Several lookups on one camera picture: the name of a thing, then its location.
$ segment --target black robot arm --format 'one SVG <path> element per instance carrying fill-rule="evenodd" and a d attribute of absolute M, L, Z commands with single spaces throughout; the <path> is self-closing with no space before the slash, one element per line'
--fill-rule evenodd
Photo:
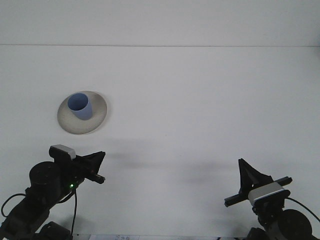
<path fill-rule="evenodd" d="M 70 239 L 70 231 L 54 222 L 45 225 L 39 234 L 35 232 L 48 218 L 50 209 L 68 200 L 85 179 L 99 184 L 105 181 L 103 176 L 98 175 L 105 152 L 78 156 L 69 147 L 53 145 L 49 155 L 54 162 L 44 161 L 31 169 L 31 186 L 25 190 L 25 198 L 2 223 L 0 240 L 51 240 L 49 236 L 52 235 L 55 240 Z"/>
<path fill-rule="evenodd" d="M 239 159 L 240 190 L 237 195 L 224 199 L 224 205 L 249 200 L 253 212 L 264 230 L 252 228 L 246 240 L 318 240 L 305 215 L 293 209 L 283 210 L 290 191 L 283 186 L 292 182 L 291 177 L 273 180 Z"/>

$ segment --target cylindrical motor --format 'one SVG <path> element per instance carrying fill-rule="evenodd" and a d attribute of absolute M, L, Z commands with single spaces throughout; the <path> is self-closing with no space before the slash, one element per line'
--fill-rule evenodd
<path fill-rule="evenodd" d="M 30 191 L 41 199 L 44 197 L 46 204 L 52 203 L 61 196 L 60 177 L 61 170 L 56 163 L 40 162 L 30 170 Z"/>
<path fill-rule="evenodd" d="M 270 225 L 267 234 L 270 240 L 311 240 L 312 227 L 301 212 L 287 209 Z"/>

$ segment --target white table surface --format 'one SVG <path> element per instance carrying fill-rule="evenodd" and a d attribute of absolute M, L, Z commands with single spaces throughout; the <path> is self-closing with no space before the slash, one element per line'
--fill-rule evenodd
<path fill-rule="evenodd" d="M 76 233 L 246 236 L 259 226 L 249 201 L 224 206 L 239 158 L 292 177 L 291 196 L 320 214 L 319 47 L 0 46 L 0 56 L 0 203 L 63 144 L 107 153 L 106 183 L 78 189 Z M 73 135 L 56 114 L 81 90 L 102 94 L 108 114 Z M 70 228 L 73 206 L 48 221 Z"/>

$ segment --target blue cup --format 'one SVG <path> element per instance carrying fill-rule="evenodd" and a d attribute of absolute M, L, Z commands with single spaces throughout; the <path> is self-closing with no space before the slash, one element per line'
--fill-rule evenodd
<path fill-rule="evenodd" d="M 89 120 L 92 117 L 92 105 L 84 93 L 78 92 L 71 95 L 67 106 L 78 119 Z"/>

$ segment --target black cable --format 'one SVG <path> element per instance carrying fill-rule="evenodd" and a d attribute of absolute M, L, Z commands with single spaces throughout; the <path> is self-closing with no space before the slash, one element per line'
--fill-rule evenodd
<path fill-rule="evenodd" d="M 74 189 L 73 191 L 74 191 L 74 215 L 73 215 L 72 227 L 71 227 L 71 237 L 74 234 L 74 226 L 75 226 L 75 220 L 76 220 L 76 214 L 77 214 L 77 205 L 78 205 L 77 190 Z"/>
<path fill-rule="evenodd" d="M 303 205 L 301 202 L 298 202 L 297 200 L 291 198 L 291 197 L 287 197 L 286 199 L 289 199 L 297 204 L 299 204 L 300 206 L 302 206 L 303 208 L 305 208 L 306 210 L 309 211 L 309 213 L 311 213 L 319 222 L 320 222 L 320 219 L 319 217 L 317 217 L 309 208 L 307 208 L 305 205 Z"/>
<path fill-rule="evenodd" d="M 68 196 L 66 196 L 64 199 L 62 199 L 61 201 L 57 202 L 57 204 L 63 204 L 66 201 L 68 201 L 75 193 L 72 191 Z"/>
<path fill-rule="evenodd" d="M 4 207 L 5 207 L 5 205 L 11 200 L 11 199 L 13 199 L 14 197 L 17 197 L 17 196 L 26 196 L 24 193 L 17 193 L 17 194 L 14 194 L 14 195 L 12 195 L 11 197 L 9 197 L 3 204 L 2 204 L 2 207 L 1 207 L 1 214 L 2 214 L 2 216 L 4 216 L 5 218 L 6 217 L 8 217 L 8 215 L 5 215 L 5 213 L 4 213 Z"/>

